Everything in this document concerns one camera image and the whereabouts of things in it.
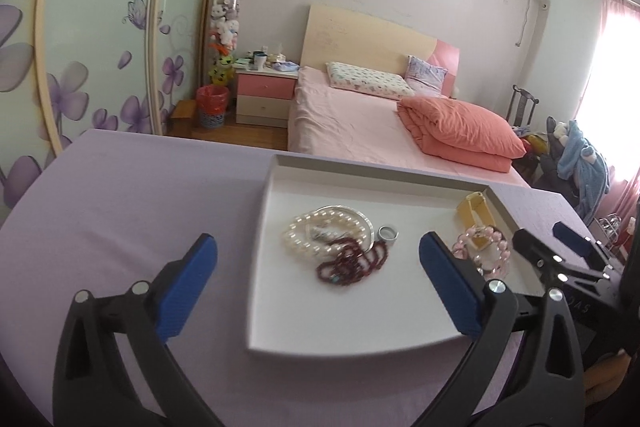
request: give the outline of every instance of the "purple tablecloth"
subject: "purple tablecloth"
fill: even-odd
[[[246,350],[249,268],[258,210],[275,151],[108,131],[87,131],[45,172],[0,230],[0,353],[51,419],[58,340],[73,295],[122,293],[151,280],[202,233],[219,263],[184,331],[169,341],[178,363],[228,427],[411,425],[468,347],[458,340],[352,360],[300,360]],[[588,231],[557,194],[492,185],[520,226],[550,238],[563,219]],[[143,403],[158,410],[132,362]],[[504,381],[511,342],[494,380]],[[494,385],[481,406],[495,401]]]

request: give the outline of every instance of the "jewelry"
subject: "jewelry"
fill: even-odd
[[[368,277],[382,268],[389,256],[385,241],[376,241],[369,252],[352,237],[337,239],[333,244],[340,247],[340,253],[334,260],[320,264],[316,274],[322,282],[338,286],[349,286]]]
[[[341,204],[323,206],[296,216],[283,233],[283,240],[290,250],[328,259],[336,258],[342,250],[338,241],[349,238],[356,241],[362,251],[371,250],[373,225],[363,213]]]
[[[384,241],[387,246],[390,247],[396,242],[396,239],[398,239],[398,235],[398,230],[396,230],[391,225],[382,225],[382,227],[378,229],[376,237],[379,241]]]
[[[500,257],[493,263],[491,268],[484,267],[488,261],[485,255],[480,255],[479,253],[471,255],[469,253],[468,246],[474,239],[484,239],[488,241],[489,245],[496,244]],[[502,235],[502,232],[494,227],[470,227],[465,233],[458,236],[458,240],[451,248],[451,252],[457,259],[471,259],[478,268],[478,272],[487,280],[500,279],[509,272],[509,259],[511,257],[509,243]]]
[[[467,229],[470,227],[495,228],[494,216],[489,210],[482,192],[472,192],[469,194],[464,200],[462,200],[462,203],[458,205],[456,210],[458,211],[458,215],[460,216],[462,223]],[[491,244],[483,236],[475,237],[472,241],[478,250],[484,250],[484,248]]]

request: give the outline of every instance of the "bed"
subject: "bed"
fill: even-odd
[[[407,55],[447,68],[442,92],[451,93],[458,49],[365,14],[312,6],[289,115],[289,150],[528,186],[513,167],[503,174],[423,154],[398,118],[394,100],[329,86],[326,62],[404,75]]]

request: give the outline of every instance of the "white cup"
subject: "white cup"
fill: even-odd
[[[255,69],[258,71],[262,71],[264,69],[264,65],[267,63],[267,57],[264,55],[257,55],[254,57],[254,65]]]

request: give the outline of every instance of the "pink bead bracelet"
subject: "pink bead bracelet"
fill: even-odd
[[[472,245],[472,239],[474,237],[485,237],[490,243],[497,246],[500,257],[494,262],[494,265],[490,269],[484,268],[483,265],[486,264],[486,260],[477,250],[473,256],[469,254],[469,245]],[[478,268],[478,272],[480,272],[485,279],[500,279],[505,277],[509,272],[509,258],[511,257],[509,243],[502,232],[494,227],[476,226],[467,229],[465,233],[458,236],[458,240],[451,248],[451,252],[457,259],[471,259]]]

